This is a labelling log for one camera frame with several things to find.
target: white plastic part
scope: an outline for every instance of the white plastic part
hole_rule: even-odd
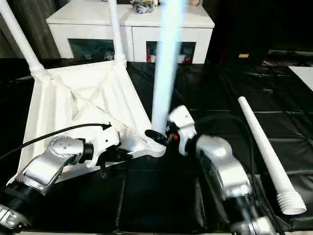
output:
[[[187,142],[197,134],[195,121],[184,105],[178,106],[168,117],[168,119],[179,128],[179,153],[183,156],[187,156],[185,151]]]
[[[186,0],[165,2],[162,12],[162,29],[157,49],[156,75],[152,108],[152,129],[164,134],[168,118],[177,59],[179,31],[186,8]]]
[[[104,153],[107,148],[117,146],[120,143],[119,135],[115,127],[111,126],[104,130],[100,135],[94,138],[90,143],[93,144],[93,157],[91,161],[87,161],[88,168],[95,167],[100,154]]]
[[[301,195],[293,188],[290,179],[246,98],[242,96],[238,101],[276,188],[277,201],[281,211],[288,215],[304,213],[307,208]]]
[[[44,67],[39,63],[6,0],[0,0],[0,12],[26,59],[31,74],[34,75],[45,72]]]
[[[126,66],[126,57],[123,52],[121,32],[117,17],[116,0],[109,0],[110,19],[112,25],[113,44],[114,44],[114,60],[117,63],[122,63]]]

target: white ribbed pipe end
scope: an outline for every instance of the white ribbed pipe end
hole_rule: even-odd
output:
[[[287,215],[302,214],[307,211],[301,195],[296,191],[287,191],[277,195],[282,213]]]

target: white cabinet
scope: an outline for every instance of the white cabinet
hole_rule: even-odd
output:
[[[122,46],[128,61],[154,62],[162,7],[136,14],[130,4],[118,5]],[[62,58],[112,59],[109,5],[101,0],[72,0],[47,20]],[[182,24],[179,61],[203,64],[214,23],[202,6],[187,6]]]

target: black mat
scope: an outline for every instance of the black mat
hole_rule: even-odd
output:
[[[11,77],[0,79],[2,111],[0,154],[23,139],[33,79],[26,77],[23,60],[0,60],[3,74],[15,64]],[[46,68],[85,61],[44,61]],[[154,65],[129,63],[128,73],[143,106],[151,117]],[[288,68],[211,65],[179,66],[171,108],[184,104],[195,119],[218,113],[241,118],[237,98],[244,95],[269,137],[291,182],[302,195],[308,211],[285,216],[257,151],[259,182],[286,231],[313,229],[313,92]],[[219,120],[199,132],[227,139],[234,155],[250,172],[247,139],[236,123]],[[16,170],[19,154],[0,163],[0,183]],[[39,205],[34,230],[47,232],[107,233],[158,232],[198,234],[227,232],[210,189],[197,171],[194,158],[168,152],[159,159],[145,156],[115,166],[109,178],[90,173],[57,184],[46,203]]]

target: white pole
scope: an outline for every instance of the white pole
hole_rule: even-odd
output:
[[[301,214],[305,212],[307,209],[300,194],[293,188],[246,98],[242,96],[238,101],[276,188],[277,200],[282,212],[284,214]]]
[[[114,60],[116,62],[121,62],[126,66],[126,58],[123,52],[121,32],[117,16],[116,0],[109,0],[109,9],[114,43]]]
[[[16,43],[18,44],[24,58],[26,59],[29,70],[32,75],[40,74],[45,71],[41,63],[39,63],[33,49],[28,43],[19,23],[17,22],[9,4],[6,0],[0,0],[0,12],[4,21],[8,25]]]
[[[165,133],[180,49],[179,31],[186,0],[168,0],[162,9],[162,28],[156,56],[152,129]]]

